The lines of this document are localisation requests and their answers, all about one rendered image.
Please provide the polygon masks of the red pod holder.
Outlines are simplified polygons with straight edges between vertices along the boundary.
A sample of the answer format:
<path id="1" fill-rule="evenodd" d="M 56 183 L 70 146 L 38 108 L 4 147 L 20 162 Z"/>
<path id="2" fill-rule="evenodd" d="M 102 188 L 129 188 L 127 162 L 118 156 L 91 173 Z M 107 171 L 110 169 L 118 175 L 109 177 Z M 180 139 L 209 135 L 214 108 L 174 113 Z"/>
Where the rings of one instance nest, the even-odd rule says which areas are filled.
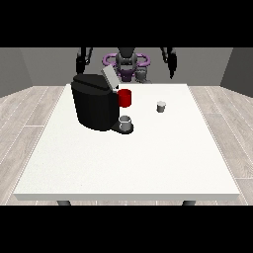
<path id="1" fill-rule="evenodd" d="M 121 89 L 118 91 L 119 106 L 127 108 L 131 105 L 131 91 L 129 89 Z"/>

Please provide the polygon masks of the small grey cup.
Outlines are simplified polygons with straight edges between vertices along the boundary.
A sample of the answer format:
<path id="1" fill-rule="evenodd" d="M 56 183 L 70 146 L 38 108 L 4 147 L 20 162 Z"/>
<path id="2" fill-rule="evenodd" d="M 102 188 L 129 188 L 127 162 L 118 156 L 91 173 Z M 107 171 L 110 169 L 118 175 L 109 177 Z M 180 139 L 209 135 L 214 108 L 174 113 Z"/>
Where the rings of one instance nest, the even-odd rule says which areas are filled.
<path id="1" fill-rule="evenodd" d="M 130 130 L 131 128 L 131 118 L 129 116 L 121 116 L 119 118 L 120 129 L 122 131 Z"/>

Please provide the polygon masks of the pale grey machine lid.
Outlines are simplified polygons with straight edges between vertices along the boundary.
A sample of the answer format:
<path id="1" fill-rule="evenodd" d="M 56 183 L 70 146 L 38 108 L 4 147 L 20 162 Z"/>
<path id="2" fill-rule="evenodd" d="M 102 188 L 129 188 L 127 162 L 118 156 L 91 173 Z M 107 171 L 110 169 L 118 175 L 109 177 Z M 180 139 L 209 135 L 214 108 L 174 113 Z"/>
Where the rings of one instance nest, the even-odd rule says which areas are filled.
<path id="1" fill-rule="evenodd" d="M 108 85 L 112 90 L 116 90 L 120 84 L 120 80 L 112 65 L 108 65 L 101 70 L 103 76 L 106 78 Z"/>

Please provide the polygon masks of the black coffee machine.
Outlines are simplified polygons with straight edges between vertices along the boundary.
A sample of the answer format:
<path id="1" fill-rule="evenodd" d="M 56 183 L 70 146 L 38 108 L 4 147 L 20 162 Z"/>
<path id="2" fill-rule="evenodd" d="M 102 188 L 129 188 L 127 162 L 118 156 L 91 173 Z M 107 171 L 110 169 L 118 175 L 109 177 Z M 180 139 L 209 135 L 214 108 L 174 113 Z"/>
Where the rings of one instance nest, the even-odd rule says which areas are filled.
<path id="1" fill-rule="evenodd" d="M 71 82 L 71 91 L 78 121 L 81 125 L 99 131 L 114 130 L 121 134 L 133 132 L 120 129 L 118 91 L 113 91 L 106 78 L 98 74 L 77 74 Z"/>

